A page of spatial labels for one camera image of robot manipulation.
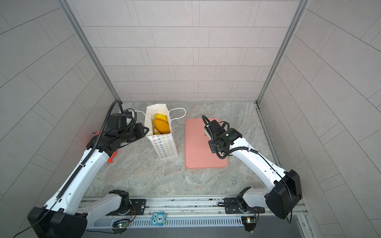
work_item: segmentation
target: pink tray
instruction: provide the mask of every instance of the pink tray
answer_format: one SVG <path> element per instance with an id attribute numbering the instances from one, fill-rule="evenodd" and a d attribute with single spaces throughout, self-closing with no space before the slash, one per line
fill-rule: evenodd
<path id="1" fill-rule="evenodd" d="M 210 151 L 208 137 L 204 135 L 204 122 L 201 118 L 185 121 L 185 167 L 188 169 L 224 168 L 227 158 L 220 159 Z"/>

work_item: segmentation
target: orange object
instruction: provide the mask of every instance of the orange object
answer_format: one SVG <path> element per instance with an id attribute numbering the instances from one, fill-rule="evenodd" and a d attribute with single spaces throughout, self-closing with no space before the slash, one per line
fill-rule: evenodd
<path id="1" fill-rule="evenodd" d="M 107 160 L 108 163 L 114 163 L 112 161 L 112 159 L 117 155 L 117 151 L 115 151 L 114 153 L 112 153 L 112 155 L 110 156 L 110 158 Z"/>
<path id="2" fill-rule="evenodd" d="M 204 134 L 204 122 L 201 118 L 188 119 L 185 121 L 185 167 L 188 169 L 224 168 L 228 166 L 227 157 L 223 160 L 218 158 L 210 150 Z"/>
<path id="3" fill-rule="evenodd" d="M 162 121 L 162 120 L 158 120 L 158 119 L 154 119 L 154 124 L 156 126 L 156 128 L 163 134 L 169 134 L 171 133 L 170 129 L 169 129 L 169 124 L 168 122 L 165 122 L 165 121 Z"/>

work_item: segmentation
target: cable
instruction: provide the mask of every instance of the cable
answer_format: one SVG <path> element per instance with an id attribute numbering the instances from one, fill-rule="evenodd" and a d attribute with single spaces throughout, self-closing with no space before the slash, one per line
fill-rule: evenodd
<path id="1" fill-rule="evenodd" d="M 97 231 L 97 230 L 86 230 L 87 232 L 99 232 L 99 233 L 106 233 L 106 234 L 116 234 L 116 233 L 113 233 L 113 232 L 101 232 L 101 231 Z"/>
<path id="2" fill-rule="evenodd" d="M 48 212 L 50 212 L 50 210 L 54 207 L 54 205 L 57 203 L 57 201 L 53 204 L 53 206 L 51 206 L 51 208 L 45 213 L 45 215 L 43 217 L 41 217 L 40 220 L 38 220 L 35 224 L 39 223 L 42 219 L 44 219 L 44 217 L 48 214 Z M 31 228 L 32 226 L 34 226 L 35 224 L 31 225 L 30 227 L 20 231 L 19 233 L 15 234 L 13 238 L 15 238 L 16 236 L 20 235 L 21 233 L 23 233 L 24 231 L 28 230 L 29 228 Z"/>

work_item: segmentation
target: gray floor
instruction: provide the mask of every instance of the gray floor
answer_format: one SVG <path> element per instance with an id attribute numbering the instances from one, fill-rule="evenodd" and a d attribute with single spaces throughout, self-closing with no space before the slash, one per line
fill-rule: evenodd
<path id="1" fill-rule="evenodd" d="M 129 102 L 123 108 L 146 110 L 154 103 Z M 178 156 L 160 160 L 147 138 L 118 150 L 114 163 L 106 163 L 93 179 L 85 196 L 100 196 L 112 189 L 136 195 L 222 195 L 237 194 L 243 188 L 264 188 L 259 177 L 235 156 L 226 168 L 187 169 L 184 165 L 184 126 L 189 118 L 217 117 L 242 133 L 246 140 L 273 161 L 255 105 L 252 102 L 166 102 L 168 109 L 183 107 L 187 115 L 173 121 Z M 184 112 L 171 112 L 171 118 Z M 138 122 L 144 115 L 138 112 Z"/>

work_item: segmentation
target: bag handle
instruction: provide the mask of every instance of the bag handle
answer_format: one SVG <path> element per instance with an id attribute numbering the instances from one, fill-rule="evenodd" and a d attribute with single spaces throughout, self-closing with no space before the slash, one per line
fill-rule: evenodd
<path id="1" fill-rule="evenodd" d="M 182 117 L 178 117 L 178 118 L 173 118 L 173 119 L 171 119 L 171 121 L 170 122 L 172 122 L 173 120 L 176 120 L 176 119 L 180 119 L 180 118 L 183 118 L 186 114 L 187 114 L 187 111 L 185 111 L 185 109 L 184 108 L 182 108 L 182 107 L 178 107 L 178 108 L 174 108 L 174 109 L 171 109 L 171 110 L 169 110 L 169 112 L 171 112 L 172 110 L 176 110 L 176 109 L 183 109 L 184 110 L 184 112 L 185 112 L 185 114 L 182 116 Z"/>

